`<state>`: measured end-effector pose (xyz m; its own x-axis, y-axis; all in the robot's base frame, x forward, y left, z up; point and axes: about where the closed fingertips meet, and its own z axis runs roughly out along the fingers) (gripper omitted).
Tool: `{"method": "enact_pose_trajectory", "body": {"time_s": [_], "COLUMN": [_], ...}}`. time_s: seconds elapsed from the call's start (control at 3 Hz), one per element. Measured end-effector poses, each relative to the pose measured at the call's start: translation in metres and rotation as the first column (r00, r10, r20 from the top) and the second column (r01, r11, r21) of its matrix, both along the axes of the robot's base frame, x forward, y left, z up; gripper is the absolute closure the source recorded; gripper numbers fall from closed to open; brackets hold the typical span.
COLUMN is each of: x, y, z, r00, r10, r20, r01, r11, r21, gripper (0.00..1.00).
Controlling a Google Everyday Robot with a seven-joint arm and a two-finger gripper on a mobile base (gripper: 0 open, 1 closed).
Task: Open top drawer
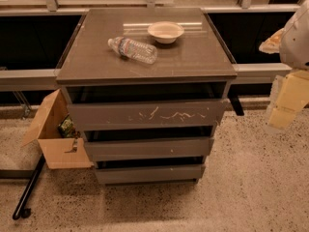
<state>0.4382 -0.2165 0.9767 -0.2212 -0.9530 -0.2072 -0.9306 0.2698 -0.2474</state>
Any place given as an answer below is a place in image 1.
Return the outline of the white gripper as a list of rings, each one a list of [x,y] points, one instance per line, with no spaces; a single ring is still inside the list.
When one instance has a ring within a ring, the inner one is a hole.
[[[276,107],[271,107],[268,124],[277,129],[285,129],[309,103],[309,72],[295,71],[287,74],[282,82]]]

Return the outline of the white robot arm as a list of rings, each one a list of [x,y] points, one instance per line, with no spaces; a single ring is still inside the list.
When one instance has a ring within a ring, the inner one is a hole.
[[[277,75],[271,87],[267,124],[283,130],[309,103],[309,1],[286,23],[279,45],[280,60],[293,70]]]

